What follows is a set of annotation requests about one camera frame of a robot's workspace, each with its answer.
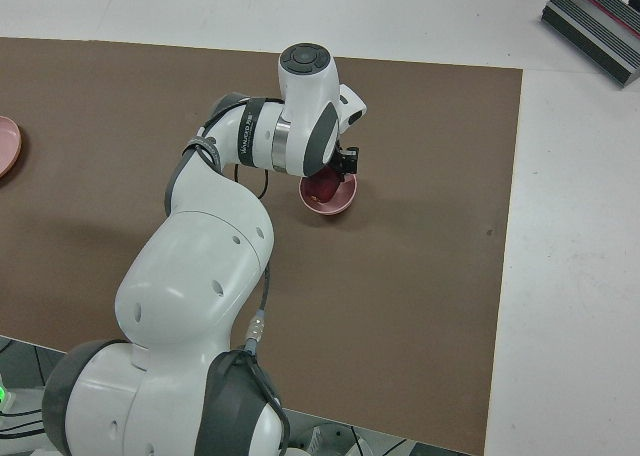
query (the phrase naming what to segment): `small pink bowl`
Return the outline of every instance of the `small pink bowl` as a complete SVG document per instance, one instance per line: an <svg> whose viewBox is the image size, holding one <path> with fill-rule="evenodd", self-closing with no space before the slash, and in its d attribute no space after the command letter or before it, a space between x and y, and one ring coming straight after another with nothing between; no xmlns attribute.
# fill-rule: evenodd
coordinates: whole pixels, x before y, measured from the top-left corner
<svg viewBox="0 0 640 456"><path fill-rule="evenodd" d="M22 138L18 125L0 116L0 177L7 173L18 159Z"/></svg>
<svg viewBox="0 0 640 456"><path fill-rule="evenodd" d="M306 179L302 178L300 180L299 192L300 198L304 205L309 208L311 211L314 211L318 214L323 214L325 216L333 216L334 214L341 213L353 203L353 198L356 196L356 191L358 189L358 179L355 174L345 174L344 182L340 183L338 186L338 190L333 197L327 201L326 203L321 203L320 201L316 201L306 191Z"/></svg>

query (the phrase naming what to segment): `gray floor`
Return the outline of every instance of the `gray floor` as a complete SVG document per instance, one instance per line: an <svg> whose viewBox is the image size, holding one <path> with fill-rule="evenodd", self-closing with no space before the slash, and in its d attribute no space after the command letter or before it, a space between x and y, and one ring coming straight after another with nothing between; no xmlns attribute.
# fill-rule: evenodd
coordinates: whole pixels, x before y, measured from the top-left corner
<svg viewBox="0 0 640 456"><path fill-rule="evenodd" d="M0 336L0 375L8 388L33 388L43 386L56 363L64 353L32 346L19 341L12 341ZM330 421L294 411L287 411L291 422L291 436L294 440L298 435L308 431L318 424ZM364 428L356 428L359 436L370 445L376 456L381 456L400 441L400 438L378 433ZM21 453L13 456L28 456ZM464 456L462 453L448 451L422 443L406 441L397 449L388 453L389 456Z"/></svg>

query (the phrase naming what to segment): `white robot link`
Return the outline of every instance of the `white robot link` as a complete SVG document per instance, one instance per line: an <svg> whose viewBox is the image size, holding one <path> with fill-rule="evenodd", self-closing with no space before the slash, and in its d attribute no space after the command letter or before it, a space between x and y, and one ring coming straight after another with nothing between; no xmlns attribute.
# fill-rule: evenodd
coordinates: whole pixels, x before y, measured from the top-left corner
<svg viewBox="0 0 640 456"><path fill-rule="evenodd" d="M167 187L168 217L118 289L116 317L130 342L85 343L51 374L44 426L65 456L286 452L287 418L255 354L264 300L244 349L229 347L238 311L268 270L273 228L260 201L221 170L308 178L332 168L340 180L355 172L357 150L343 151L339 135L366 106L339 84L321 46L286 49L278 76L282 100L228 95L188 142Z"/></svg>

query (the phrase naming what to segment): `round button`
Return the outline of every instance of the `round button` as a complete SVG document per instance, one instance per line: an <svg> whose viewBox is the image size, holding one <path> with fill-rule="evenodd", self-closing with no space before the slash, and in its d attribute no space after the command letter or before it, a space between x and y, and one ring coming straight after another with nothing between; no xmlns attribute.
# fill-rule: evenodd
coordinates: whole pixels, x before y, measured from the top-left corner
<svg viewBox="0 0 640 456"><path fill-rule="evenodd" d="M293 59L295 59L300 64L309 64L313 63L316 59L316 50L313 48L297 48L293 52Z"/></svg>

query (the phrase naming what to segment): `silver band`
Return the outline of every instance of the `silver band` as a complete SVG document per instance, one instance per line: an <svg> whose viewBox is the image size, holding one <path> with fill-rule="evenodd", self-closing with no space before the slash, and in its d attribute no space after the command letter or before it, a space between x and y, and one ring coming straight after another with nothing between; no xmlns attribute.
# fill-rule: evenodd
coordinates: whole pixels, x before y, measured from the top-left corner
<svg viewBox="0 0 640 456"><path fill-rule="evenodd" d="M287 172L287 138L289 138L290 129L291 123L282 119L282 115L279 116L276 129L273 131L271 146L271 163L273 169L279 173Z"/></svg>

